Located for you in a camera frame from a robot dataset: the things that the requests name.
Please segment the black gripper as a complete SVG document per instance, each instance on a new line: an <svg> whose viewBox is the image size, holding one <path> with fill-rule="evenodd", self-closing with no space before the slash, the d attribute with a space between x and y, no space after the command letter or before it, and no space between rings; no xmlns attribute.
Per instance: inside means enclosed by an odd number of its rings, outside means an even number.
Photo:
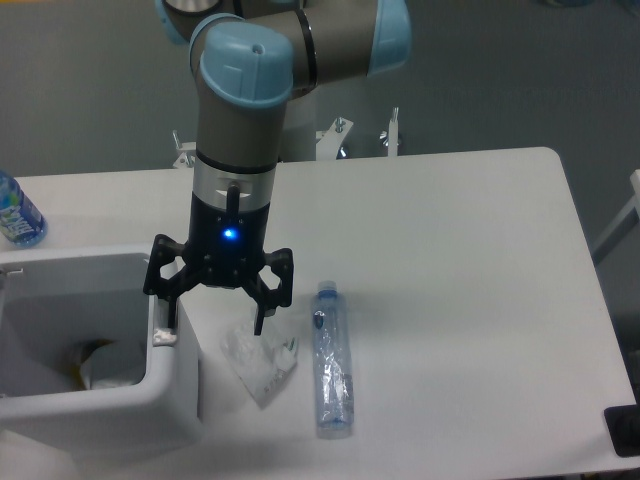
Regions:
<svg viewBox="0 0 640 480"><path fill-rule="evenodd" d="M266 317L279 307L287 308L293 296L293 251L282 248L264 252L269 207L229 214L214 208L197 196L191 200L186 244L165 234L154 238L143 292L168 303L167 326L178 326L180 296L202 284L209 287L243 288L256 303L254 335L260 336ZM164 266L182 258L185 265L170 278ZM271 289L260 276L268 267L279 282Z"/></svg>

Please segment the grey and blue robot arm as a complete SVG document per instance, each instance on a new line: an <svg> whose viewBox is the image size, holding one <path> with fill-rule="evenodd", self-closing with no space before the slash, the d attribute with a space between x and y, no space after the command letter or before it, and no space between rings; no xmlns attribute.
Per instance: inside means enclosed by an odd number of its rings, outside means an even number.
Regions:
<svg viewBox="0 0 640 480"><path fill-rule="evenodd" d="M244 290L254 325L291 304L294 260L264 240L287 104L295 93L403 65L412 32L402 1L159 1L189 47L199 107L188 237L159 234L143 290L178 329L180 296L197 285Z"/></svg>

